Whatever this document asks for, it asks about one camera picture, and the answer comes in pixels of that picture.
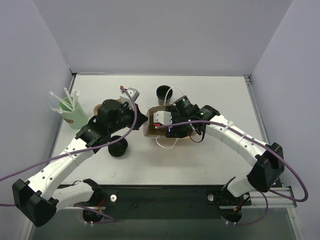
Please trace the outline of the brown paper takeout bag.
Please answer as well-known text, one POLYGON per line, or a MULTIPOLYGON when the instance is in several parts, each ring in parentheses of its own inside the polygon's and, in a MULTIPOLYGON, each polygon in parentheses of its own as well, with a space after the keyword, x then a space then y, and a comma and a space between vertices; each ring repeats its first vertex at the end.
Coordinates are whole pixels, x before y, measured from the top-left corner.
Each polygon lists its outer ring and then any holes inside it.
POLYGON ((143 124, 143 134, 146 138, 153 138, 158 146, 163 149, 172 149, 177 141, 180 139, 174 137, 175 139, 172 146, 164 146, 159 142, 160 139, 169 139, 167 137, 167 128, 159 128, 164 125, 171 125, 173 123, 180 123, 182 120, 176 120, 174 118, 174 113, 176 113, 175 107, 170 104, 174 89, 179 90, 181 96, 184 95, 184 92, 178 86, 167 86, 161 85, 156 90, 156 96, 158 105, 151 107, 146 116, 148 120, 143 124))

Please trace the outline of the white straw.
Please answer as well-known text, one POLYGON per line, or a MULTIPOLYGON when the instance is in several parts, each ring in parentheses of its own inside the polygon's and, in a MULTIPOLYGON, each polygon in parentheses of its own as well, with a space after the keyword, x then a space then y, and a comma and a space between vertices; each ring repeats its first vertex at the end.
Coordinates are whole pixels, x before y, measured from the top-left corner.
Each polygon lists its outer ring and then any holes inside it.
POLYGON ((59 113, 59 114, 62 114, 63 113, 63 111, 61 110, 61 109, 57 109, 57 108, 50 108, 52 111, 54 111, 54 112, 57 112, 57 113, 59 113))
POLYGON ((60 103, 62 103, 64 106, 66 106, 69 110, 73 110, 73 107, 67 103, 65 100, 63 100, 62 98, 60 98, 59 96, 57 96, 56 94, 54 94, 52 91, 49 92, 49 94, 51 96, 53 96, 54 98, 56 98, 60 103))
POLYGON ((72 107, 73 107, 73 110, 75 110, 77 105, 78 105, 79 96, 80 96, 80 92, 78 90, 74 89, 72 91, 72 107))
POLYGON ((66 96, 67 96, 67 98, 69 100, 69 103, 71 104, 72 110, 74 110, 75 107, 74 107, 73 99, 72 99, 68 89, 66 87, 64 87, 63 89, 64 89, 65 94, 66 94, 66 96))

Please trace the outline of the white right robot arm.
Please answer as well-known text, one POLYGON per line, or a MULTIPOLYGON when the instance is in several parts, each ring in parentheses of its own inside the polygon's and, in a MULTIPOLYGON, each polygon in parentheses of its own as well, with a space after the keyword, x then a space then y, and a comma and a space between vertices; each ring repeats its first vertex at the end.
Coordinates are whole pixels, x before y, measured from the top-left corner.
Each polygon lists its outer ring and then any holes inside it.
POLYGON ((285 170, 285 165, 279 160, 283 157, 283 149, 278 143, 269 145, 256 140, 209 105, 200 108, 184 95, 166 106, 165 114, 160 123, 167 126, 166 138, 182 139, 192 131, 202 137, 214 137, 233 149, 252 167, 246 176, 234 177, 225 185, 221 197, 227 204, 233 204, 241 195, 253 190, 268 192, 285 170))

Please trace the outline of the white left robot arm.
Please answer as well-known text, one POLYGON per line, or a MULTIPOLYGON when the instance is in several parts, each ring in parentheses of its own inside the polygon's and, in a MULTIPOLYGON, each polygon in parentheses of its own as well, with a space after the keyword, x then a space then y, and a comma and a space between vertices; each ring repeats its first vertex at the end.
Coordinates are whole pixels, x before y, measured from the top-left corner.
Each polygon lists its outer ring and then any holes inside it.
POLYGON ((12 185, 15 206, 36 226, 46 224, 57 211, 77 203, 95 206, 103 199, 102 187, 92 179, 76 185, 59 185, 86 159, 96 154, 101 146, 110 142, 111 135, 124 128, 138 130, 148 117, 138 107, 130 108, 129 101, 107 99, 84 125, 65 152, 51 161, 40 172, 12 185))

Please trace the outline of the brown pulp cup carrier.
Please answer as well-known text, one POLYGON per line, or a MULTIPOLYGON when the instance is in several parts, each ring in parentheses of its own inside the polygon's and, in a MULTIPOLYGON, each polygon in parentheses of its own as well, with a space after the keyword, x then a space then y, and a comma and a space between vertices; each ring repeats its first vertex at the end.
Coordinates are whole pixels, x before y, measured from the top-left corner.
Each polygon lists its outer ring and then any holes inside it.
POLYGON ((93 114, 94 114, 95 116, 98 114, 98 109, 99 109, 100 106, 102 106, 102 103, 97 104, 97 105, 93 108, 93 114))

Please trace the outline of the stack of dark paper cups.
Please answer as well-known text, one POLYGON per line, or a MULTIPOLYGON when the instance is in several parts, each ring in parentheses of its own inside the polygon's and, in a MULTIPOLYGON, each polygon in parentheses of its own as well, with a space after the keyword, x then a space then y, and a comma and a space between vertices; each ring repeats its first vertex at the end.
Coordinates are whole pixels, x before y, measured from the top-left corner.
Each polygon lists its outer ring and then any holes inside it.
POLYGON ((156 89, 156 96, 160 106, 168 105, 171 101, 172 95, 173 90, 168 85, 161 85, 156 89))

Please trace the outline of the stack of black cup lids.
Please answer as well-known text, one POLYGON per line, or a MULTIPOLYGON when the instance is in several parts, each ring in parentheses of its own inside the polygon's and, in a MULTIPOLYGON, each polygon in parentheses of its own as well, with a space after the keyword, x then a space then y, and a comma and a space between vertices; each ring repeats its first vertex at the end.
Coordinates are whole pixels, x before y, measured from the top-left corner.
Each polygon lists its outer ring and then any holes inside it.
POLYGON ((125 138, 108 145, 108 152, 113 157, 121 157, 126 153, 128 142, 125 138))

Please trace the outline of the green straw holder cup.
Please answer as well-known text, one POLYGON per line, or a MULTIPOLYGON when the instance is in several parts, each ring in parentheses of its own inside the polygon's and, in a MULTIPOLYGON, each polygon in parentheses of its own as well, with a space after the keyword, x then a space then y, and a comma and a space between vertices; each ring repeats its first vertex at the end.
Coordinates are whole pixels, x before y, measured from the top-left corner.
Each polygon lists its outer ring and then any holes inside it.
POLYGON ((88 116, 84 112, 80 102, 78 101, 75 109, 71 111, 63 103, 58 102, 57 109, 62 110, 61 116, 65 122, 68 123, 70 128, 74 130, 81 129, 84 125, 88 123, 88 116))

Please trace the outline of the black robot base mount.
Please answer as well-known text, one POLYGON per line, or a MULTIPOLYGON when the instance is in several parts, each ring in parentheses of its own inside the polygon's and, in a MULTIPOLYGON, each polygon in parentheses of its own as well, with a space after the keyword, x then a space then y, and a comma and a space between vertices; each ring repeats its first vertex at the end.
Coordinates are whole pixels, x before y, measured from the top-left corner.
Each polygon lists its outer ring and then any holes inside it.
POLYGON ((102 185, 86 207, 120 220, 213 220, 238 222, 251 206, 248 193, 234 197, 222 185, 102 185))

